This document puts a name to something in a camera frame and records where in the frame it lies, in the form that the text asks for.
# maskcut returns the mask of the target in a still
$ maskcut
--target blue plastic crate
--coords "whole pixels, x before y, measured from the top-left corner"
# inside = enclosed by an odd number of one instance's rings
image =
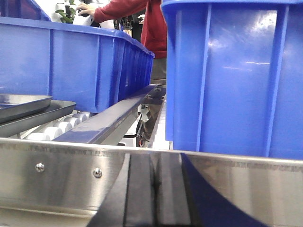
[[[141,58],[154,54],[122,31],[8,17],[0,31],[0,93],[52,95],[98,113],[146,86],[152,70]]]
[[[303,159],[302,0],[164,0],[174,149]]]
[[[34,0],[0,0],[0,16],[51,21]]]

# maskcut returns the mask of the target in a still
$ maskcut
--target stainless steel tray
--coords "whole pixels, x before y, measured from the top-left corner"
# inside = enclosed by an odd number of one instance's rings
[[[45,110],[51,96],[0,94],[0,123]]]
[[[10,122],[0,123],[0,137],[10,137],[41,124],[56,120],[72,113],[76,103],[51,100],[47,109]]]

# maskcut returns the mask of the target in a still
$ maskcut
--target white roller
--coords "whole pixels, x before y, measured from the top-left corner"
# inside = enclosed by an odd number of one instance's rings
[[[69,122],[56,122],[53,125],[54,127],[60,128],[62,130],[62,133],[65,133],[72,128],[72,125]]]
[[[87,116],[83,113],[75,113],[72,115],[72,117],[76,117],[76,118],[79,118],[80,122],[84,122],[87,120]]]
[[[90,117],[93,116],[93,113],[87,112],[87,111],[80,111],[79,113],[80,113],[80,114],[85,114],[87,118],[90,118]]]
[[[66,117],[64,122],[69,122],[71,123],[72,127],[75,127],[76,125],[80,124],[80,119],[76,117]]]
[[[57,138],[58,136],[62,135],[62,130],[58,127],[47,127],[43,130],[43,133],[49,136],[51,140]]]
[[[42,132],[34,132],[26,136],[26,140],[50,141],[50,137]]]

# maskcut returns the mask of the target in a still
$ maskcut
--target bolt head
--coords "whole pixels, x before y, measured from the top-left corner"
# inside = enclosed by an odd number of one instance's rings
[[[36,171],[37,171],[38,173],[42,173],[42,172],[44,171],[44,169],[45,169],[45,166],[44,166],[43,163],[38,163],[38,164],[36,165]]]
[[[93,171],[93,175],[95,178],[100,178],[102,177],[102,170],[100,168],[95,168]]]

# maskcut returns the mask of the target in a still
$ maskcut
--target red sweater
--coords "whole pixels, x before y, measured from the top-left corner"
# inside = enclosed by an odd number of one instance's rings
[[[161,0],[111,0],[105,7],[95,10],[95,21],[101,23],[132,15],[146,8],[142,44],[154,52],[156,58],[166,58],[167,27],[161,9]]]

